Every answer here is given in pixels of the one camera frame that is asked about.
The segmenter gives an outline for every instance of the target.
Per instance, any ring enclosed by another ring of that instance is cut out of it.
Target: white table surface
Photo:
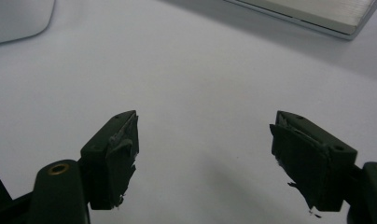
[[[377,11],[347,42],[221,0],[57,0],[45,32],[0,44],[11,196],[132,109],[137,171],[91,223],[346,223],[347,204],[311,216],[268,125],[297,113],[377,161]]]

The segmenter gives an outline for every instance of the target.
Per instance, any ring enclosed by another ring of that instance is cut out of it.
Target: white surface
[[[345,34],[352,34],[374,0],[241,0]]]
[[[0,43],[37,35],[49,24],[54,0],[0,0]]]
[[[346,42],[219,0],[57,1],[46,32],[0,45],[11,195],[131,109],[137,171],[91,223],[346,223],[346,205],[310,216],[268,125],[297,113],[377,161],[377,11]]]

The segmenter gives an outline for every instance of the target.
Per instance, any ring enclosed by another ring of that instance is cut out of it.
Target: white object
[[[377,0],[226,0],[344,39],[353,39]]]
[[[0,0],[0,43],[42,32],[55,0]]]

